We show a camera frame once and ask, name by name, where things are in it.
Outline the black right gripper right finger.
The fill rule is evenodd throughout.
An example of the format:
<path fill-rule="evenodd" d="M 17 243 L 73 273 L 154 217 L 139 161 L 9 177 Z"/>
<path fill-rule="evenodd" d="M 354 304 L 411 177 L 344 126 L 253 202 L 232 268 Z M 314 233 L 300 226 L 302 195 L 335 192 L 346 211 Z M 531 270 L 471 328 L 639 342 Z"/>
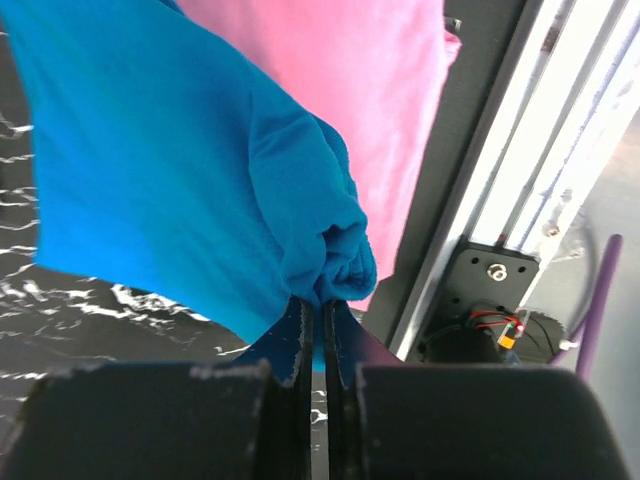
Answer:
<path fill-rule="evenodd" d="M 575 374 L 473 361 L 408 364 L 344 302 L 324 309 L 333 479 L 626 479 Z"/>

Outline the blue t shirt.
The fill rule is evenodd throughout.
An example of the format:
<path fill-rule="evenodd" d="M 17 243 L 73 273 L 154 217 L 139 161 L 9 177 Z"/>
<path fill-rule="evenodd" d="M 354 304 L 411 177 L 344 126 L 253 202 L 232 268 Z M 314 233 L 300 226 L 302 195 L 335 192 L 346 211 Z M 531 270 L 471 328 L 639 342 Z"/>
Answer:
<path fill-rule="evenodd" d="M 37 263 L 256 341 L 377 280 L 340 134 L 173 1 L 5 1 L 34 127 Z"/>

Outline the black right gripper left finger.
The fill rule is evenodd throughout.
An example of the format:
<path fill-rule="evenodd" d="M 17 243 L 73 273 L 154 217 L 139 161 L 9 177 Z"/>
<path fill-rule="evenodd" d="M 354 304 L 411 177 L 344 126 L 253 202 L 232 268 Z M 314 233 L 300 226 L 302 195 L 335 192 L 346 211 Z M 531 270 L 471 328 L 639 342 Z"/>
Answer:
<path fill-rule="evenodd" d="M 307 479 L 313 311 L 291 299 L 228 363 L 83 365 L 39 380 L 5 479 Z"/>

